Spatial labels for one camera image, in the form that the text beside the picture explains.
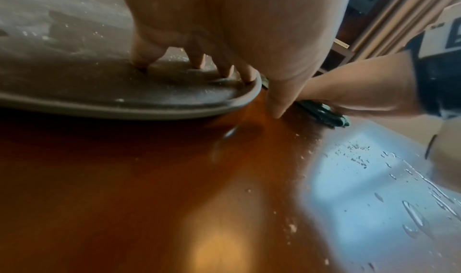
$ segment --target gray plate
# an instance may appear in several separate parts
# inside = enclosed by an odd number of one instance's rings
[[[256,97],[261,78],[190,68],[171,48],[147,74],[128,63],[132,19],[122,0],[0,0],[0,106],[112,119],[217,115]]]

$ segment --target hand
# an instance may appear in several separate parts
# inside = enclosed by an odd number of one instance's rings
[[[325,59],[348,0],[125,0],[134,17],[132,63],[145,68],[167,48],[185,49],[192,67],[213,58],[243,81],[270,79],[268,107],[280,117]]]
[[[352,116],[424,114],[409,51],[350,63],[313,77],[297,100],[319,101]]]

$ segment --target green object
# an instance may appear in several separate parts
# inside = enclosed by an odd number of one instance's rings
[[[263,87],[266,89],[269,88],[269,80],[261,75]],[[314,101],[306,100],[296,102],[304,110],[306,110],[312,117],[317,119],[317,121],[325,124],[330,128],[335,127],[347,127],[351,125],[347,117],[334,113],[331,111],[331,108],[322,103],[316,103]]]

